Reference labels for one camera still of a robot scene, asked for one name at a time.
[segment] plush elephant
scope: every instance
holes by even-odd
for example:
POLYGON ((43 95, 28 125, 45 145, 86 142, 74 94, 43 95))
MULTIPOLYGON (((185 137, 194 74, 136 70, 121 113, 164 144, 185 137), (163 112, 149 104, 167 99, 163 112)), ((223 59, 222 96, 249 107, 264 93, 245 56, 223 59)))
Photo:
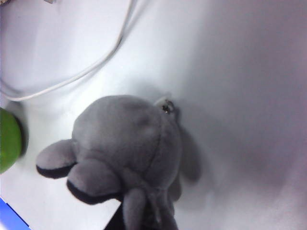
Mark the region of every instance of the plush elephant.
POLYGON ((167 193, 182 152, 173 109, 167 99, 98 99, 76 119, 71 139, 38 155, 37 170, 50 178, 67 176, 68 189, 85 203, 123 202, 126 230, 177 230, 167 193))

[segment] green apple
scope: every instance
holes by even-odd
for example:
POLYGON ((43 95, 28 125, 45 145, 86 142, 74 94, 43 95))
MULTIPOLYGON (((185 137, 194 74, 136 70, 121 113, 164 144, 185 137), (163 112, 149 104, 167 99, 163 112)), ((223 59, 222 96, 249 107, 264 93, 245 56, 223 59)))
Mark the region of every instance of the green apple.
POLYGON ((22 139, 16 119, 2 108, 0 109, 0 142, 0 173, 3 173, 18 159, 22 139))

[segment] white desk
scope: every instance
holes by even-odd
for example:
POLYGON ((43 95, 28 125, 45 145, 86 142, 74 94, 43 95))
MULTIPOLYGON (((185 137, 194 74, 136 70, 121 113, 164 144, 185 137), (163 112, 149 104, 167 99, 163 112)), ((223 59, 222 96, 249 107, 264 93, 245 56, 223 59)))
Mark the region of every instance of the white desk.
MULTIPOLYGON (((110 49, 127 1, 13 0, 1 8, 1 74, 44 88, 110 49)), ((89 206, 35 170, 95 99, 171 93, 192 137, 175 203, 181 230, 306 230, 307 2, 139 1, 130 32, 93 77, 10 110, 29 130, 1 196, 33 230, 101 230, 116 201, 89 206)))

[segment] white cable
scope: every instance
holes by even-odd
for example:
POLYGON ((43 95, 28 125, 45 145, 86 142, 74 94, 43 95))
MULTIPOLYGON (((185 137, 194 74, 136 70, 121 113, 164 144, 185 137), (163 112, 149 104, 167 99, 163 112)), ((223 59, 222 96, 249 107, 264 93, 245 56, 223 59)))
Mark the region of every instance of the white cable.
POLYGON ((117 40, 116 40, 116 43, 114 44, 113 48, 111 49, 111 51, 106 55, 106 56, 103 56, 101 57, 100 59, 98 59, 96 62, 94 62, 92 65, 90 65, 89 67, 85 68, 84 70, 82 70, 81 72, 79 72, 78 74, 76 74, 75 76, 67 79, 67 80, 64 80, 58 84, 55 84, 55 85, 52 85, 44 90, 41 90, 41 91, 38 91, 38 92, 35 92, 33 94, 30 94, 30 95, 27 95, 27 96, 22 96, 22 97, 12 97, 12 96, 9 96, 7 93, 3 92, 2 90, 1 93, 9 100, 11 101, 15 101, 15 102, 20 102, 20 101, 25 101, 25 100, 28 100, 28 99, 31 99, 31 98, 34 98, 34 97, 38 97, 42 94, 45 94, 45 93, 48 93, 50 91, 53 91, 53 90, 56 90, 58 88, 61 88, 67 84, 70 84, 82 77, 84 77, 86 74, 90 73, 91 71, 93 71, 94 69, 96 69, 97 67, 99 67, 100 65, 103 65, 105 62, 107 62, 112 56, 113 54, 117 51, 122 39, 123 39, 123 35, 124 35, 124 31, 128 25, 128 22, 129 22, 129 18, 130 18, 130 14, 132 12, 132 6, 133 6, 133 2, 134 0, 130 0, 130 3, 129 3, 129 7, 128 7, 128 10, 127 10, 127 13, 126 13, 126 17, 125 17, 125 20, 122 24, 122 27, 121 27, 121 30, 118 34, 118 37, 117 37, 117 40))

